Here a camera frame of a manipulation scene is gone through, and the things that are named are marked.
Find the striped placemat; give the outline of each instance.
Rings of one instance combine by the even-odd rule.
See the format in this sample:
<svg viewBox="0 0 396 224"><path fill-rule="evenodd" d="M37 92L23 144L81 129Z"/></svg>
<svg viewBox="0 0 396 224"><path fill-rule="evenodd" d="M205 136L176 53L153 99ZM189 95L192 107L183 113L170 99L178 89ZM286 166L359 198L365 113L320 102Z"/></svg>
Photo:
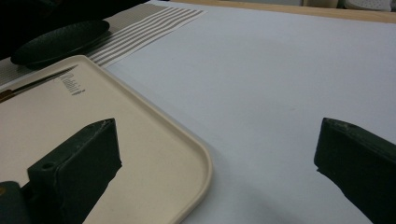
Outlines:
<svg viewBox="0 0 396 224"><path fill-rule="evenodd" d="M98 65L107 67L204 13L202 10L152 4L132 7L105 19L110 23L109 35L100 39L87 51L86 56ZM13 64L9 58L0 61L0 90L33 73L24 66Z"/></svg>

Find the table surface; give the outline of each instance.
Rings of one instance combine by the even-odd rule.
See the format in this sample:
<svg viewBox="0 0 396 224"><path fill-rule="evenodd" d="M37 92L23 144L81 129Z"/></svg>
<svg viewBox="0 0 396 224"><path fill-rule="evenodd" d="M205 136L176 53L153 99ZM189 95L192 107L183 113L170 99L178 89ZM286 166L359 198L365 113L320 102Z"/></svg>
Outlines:
<svg viewBox="0 0 396 224"><path fill-rule="evenodd" d="M313 158L323 118L396 141L395 24L150 3L205 10L107 68L209 147L183 223L370 223Z"/></svg>
<svg viewBox="0 0 396 224"><path fill-rule="evenodd" d="M214 7L239 7L248 9L259 9L276 12L287 12L293 14L312 15L329 18L341 18L356 21L378 21L396 23L396 13L394 12L377 12L377 11L363 11L350 10L340 8L322 8L322 7L295 7L283 5L271 5L261 3L247 3L247 2L230 2L217 0L172 0L172 2L198 4Z"/></svg>

